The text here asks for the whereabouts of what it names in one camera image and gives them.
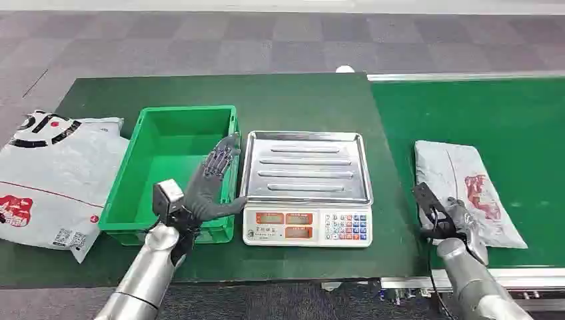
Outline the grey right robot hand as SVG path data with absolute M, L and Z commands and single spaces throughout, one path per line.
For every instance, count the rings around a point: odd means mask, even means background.
M 456 234 L 463 240 L 466 250 L 481 264 L 488 264 L 488 250 L 481 240 L 477 220 L 465 207 L 462 200 L 447 198 L 447 213 L 452 218 Z

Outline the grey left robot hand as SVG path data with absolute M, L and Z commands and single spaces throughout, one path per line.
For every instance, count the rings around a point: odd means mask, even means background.
M 201 224 L 220 217 L 240 213 L 247 198 L 237 197 L 229 203 L 217 203 L 226 171 L 234 158 L 241 153 L 238 133 L 222 138 L 197 167 L 185 188 L 185 204 L 191 213 L 191 220 Z

